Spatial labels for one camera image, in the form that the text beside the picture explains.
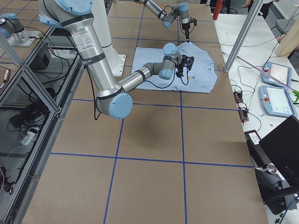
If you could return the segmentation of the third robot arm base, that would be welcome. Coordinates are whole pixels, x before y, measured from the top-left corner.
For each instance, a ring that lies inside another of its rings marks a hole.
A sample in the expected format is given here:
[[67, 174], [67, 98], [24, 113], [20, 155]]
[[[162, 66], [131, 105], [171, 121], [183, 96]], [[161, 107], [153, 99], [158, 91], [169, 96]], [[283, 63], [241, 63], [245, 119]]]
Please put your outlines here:
[[5, 13], [0, 16], [0, 34], [11, 46], [29, 47], [40, 32], [26, 30], [16, 14]]

